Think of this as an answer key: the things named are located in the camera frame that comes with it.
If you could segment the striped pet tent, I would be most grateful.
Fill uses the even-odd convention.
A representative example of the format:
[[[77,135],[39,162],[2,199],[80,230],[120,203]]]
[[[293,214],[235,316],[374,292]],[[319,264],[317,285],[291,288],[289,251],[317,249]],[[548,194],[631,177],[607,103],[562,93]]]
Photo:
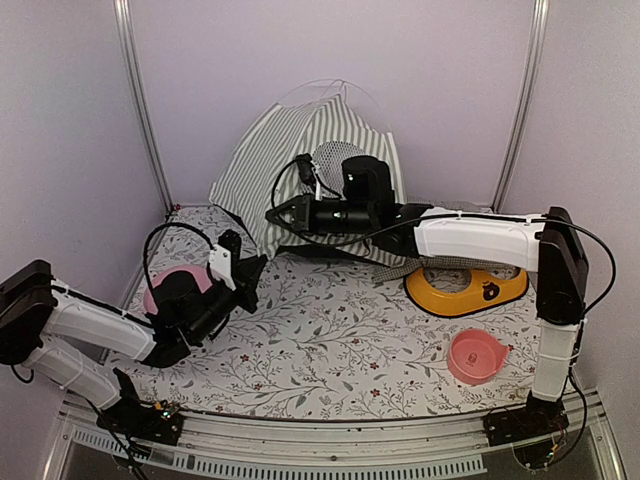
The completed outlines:
[[[281,169],[299,154],[312,157],[323,181],[335,191],[343,187],[344,160],[373,156],[389,167],[395,200],[407,201],[393,135],[374,129],[341,95],[297,106],[276,103],[243,134],[209,193],[212,204],[240,217],[260,254],[272,258],[280,248],[305,244],[265,218],[272,204],[313,191],[302,184],[294,167],[273,186]]]

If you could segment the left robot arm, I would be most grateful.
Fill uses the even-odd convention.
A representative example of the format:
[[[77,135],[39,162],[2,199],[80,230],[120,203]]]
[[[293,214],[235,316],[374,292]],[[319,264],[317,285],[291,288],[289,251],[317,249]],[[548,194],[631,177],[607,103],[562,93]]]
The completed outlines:
[[[139,318],[71,289],[44,260],[1,283],[1,362],[38,372],[83,396],[128,434],[148,426],[128,378],[98,365],[70,345],[75,339],[153,368],[171,367],[217,336],[237,308],[257,309],[265,256],[216,261],[206,282],[194,268],[171,269],[149,287],[154,309]]]

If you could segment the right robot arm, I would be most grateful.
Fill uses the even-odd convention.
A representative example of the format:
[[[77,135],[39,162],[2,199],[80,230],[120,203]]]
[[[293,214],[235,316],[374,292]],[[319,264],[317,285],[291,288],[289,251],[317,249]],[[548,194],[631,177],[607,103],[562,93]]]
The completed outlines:
[[[308,243],[317,235],[343,234],[343,246],[369,240],[400,257],[459,257],[536,274],[541,340],[535,400],[516,422],[524,435],[539,435],[555,420],[552,402],[563,393],[586,315],[589,265],[568,212],[552,207],[542,215],[503,216],[400,204],[387,164],[367,155],[344,160],[342,178],[341,197],[299,194],[273,202],[267,220]]]

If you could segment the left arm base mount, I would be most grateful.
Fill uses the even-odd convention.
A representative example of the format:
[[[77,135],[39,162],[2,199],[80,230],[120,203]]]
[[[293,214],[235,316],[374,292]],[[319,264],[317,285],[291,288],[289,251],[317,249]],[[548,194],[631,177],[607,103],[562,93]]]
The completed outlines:
[[[169,413],[126,398],[98,412],[97,426],[104,430],[169,446],[178,444],[184,426],[180,413]]]

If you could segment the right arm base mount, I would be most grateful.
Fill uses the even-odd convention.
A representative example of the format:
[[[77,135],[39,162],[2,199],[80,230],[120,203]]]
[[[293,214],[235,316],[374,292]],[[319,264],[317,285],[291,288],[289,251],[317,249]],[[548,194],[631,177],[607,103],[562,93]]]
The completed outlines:
[[[492,409],[482,423],[490,446],[561,433],[569,427],[561,400],[548,402],[534,397],[529,397],[524,406]]]

